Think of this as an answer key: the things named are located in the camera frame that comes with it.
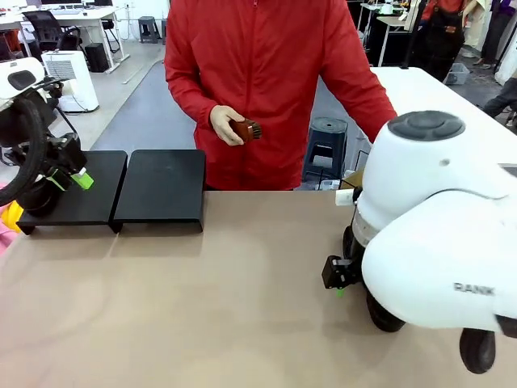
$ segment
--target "black platform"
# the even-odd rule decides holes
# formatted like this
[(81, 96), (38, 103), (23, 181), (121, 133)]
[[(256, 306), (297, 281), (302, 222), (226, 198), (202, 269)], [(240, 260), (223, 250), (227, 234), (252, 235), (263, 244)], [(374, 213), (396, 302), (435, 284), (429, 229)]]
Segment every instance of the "black platform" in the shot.
[(203, 151), (134, 151), (113, 222), (188, 223), (202, 231), (204, 172)]
[(86, 170), (94, 183), (89, 190), (72, 184), (63, 192), (54, 210), (43, 217), (23, 212), (19, 228), (30, 234), (36, 226), (108, 225), (118, 233), (120, 227), (112, 223), (126, 173), (128, 155), (124, 151), (84, 151)]

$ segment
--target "stool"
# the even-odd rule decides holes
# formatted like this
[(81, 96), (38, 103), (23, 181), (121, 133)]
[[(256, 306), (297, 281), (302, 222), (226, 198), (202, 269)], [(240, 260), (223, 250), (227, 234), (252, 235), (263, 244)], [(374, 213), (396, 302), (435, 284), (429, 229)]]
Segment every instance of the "stool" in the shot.
[(167, 21), (162, 20), (162, 44), (165, 44), (166, 36), (167, 36)]
[(142, 16), (138, 18), (138, 31), (140, 32), (140, 43), (150, 40), (151, 43), (158, 43), (160, 33), (153, 16)]
[[(305, 155), (302, 179), (306, 175), (322, 176), (326, 179), (341, 179), (345, 149), (347, 143), (348, 123), (339, 119), (318, 117), (310, 125), (309, 145)], [(314, 157), (332, 158), (332, 167), (314, 164)]]

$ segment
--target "black pants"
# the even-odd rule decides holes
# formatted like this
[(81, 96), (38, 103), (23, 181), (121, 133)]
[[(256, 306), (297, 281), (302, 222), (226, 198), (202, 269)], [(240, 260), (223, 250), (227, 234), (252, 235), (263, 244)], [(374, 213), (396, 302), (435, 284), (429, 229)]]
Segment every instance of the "black pants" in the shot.
[(510, 78), (506, 81), (501, 93), (486, 103), (483, 111), (490, 117), (496, 117), (508, 106), (517, 111), (517, 78)]
[(492, 65), (495, 63), (496, 56), (498, 55), (499, 41), (501, 40), (502, 34), (510, 22), (510, 19), (511, 16), (500, 14), (497, 11), (492, 14), (490, 25), (488, 26), (488, 32), (486, 33), (485, 43), (481, 50), (481, 58), (485, 60), (486, 64)]

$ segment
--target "red jacket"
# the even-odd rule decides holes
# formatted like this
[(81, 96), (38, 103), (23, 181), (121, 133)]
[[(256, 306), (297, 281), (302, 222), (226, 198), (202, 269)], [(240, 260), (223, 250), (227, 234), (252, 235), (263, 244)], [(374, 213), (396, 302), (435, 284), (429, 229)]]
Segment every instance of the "red jacket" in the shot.
[[(396, 115), (346, 0), (173, 0), (165, 67), (174, 99), (197, 122), (207, 184), (222, 190), (300, 185), (318, 75), (371, 141)], [(226, 145), (210, 125), (216, 105), (259, 122), (262, 139)]]

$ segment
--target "person's right hand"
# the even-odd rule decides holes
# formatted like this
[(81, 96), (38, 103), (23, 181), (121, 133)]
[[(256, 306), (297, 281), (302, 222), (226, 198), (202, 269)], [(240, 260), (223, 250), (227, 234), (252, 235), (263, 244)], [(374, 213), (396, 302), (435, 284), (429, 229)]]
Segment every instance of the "person's right hand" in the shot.
[(229, 146), (242, 146), (244, 141), (230, 128), (229, 121), (244, 121), (244, 117), (225, 105), (216, 105), (210, 112), (210, 122), (217, 136)]

